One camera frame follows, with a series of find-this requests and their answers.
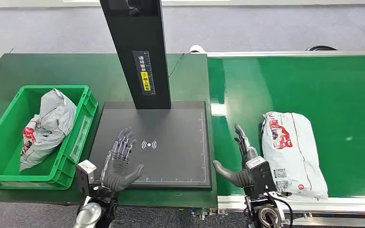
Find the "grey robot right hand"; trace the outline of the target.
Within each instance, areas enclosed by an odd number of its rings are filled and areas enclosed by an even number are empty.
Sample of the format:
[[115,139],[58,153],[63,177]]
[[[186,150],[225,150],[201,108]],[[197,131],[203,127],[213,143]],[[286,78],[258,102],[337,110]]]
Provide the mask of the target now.
[[255,147],[250,144],[250,141],[242,127],[235,123],[234,128],[235,133],[238,135],[234,138],[234,140],[237,142],[241,153],[241,171],[231,171],[223,167],[218,160],[213,160],[212,163],[218,174],[230,181],[233,185],[239,188],[245,188],[253,183],[253,179],[247,171],[246,162],[257,157],[258,152]]

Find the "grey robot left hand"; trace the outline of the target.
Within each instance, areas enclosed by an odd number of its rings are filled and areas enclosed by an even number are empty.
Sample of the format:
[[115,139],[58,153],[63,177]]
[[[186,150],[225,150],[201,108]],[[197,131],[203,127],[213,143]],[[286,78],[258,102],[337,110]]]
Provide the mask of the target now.
[[127,172],[129,157],[136,143],[135,139],[131,139],[132,136],[132,127],[124,128],[107,154],[100,182],[102,187],[110,189],[112,192],[120,192],[128,188],[141,177],[144,170],[144,165],[139,164],[131,173]]

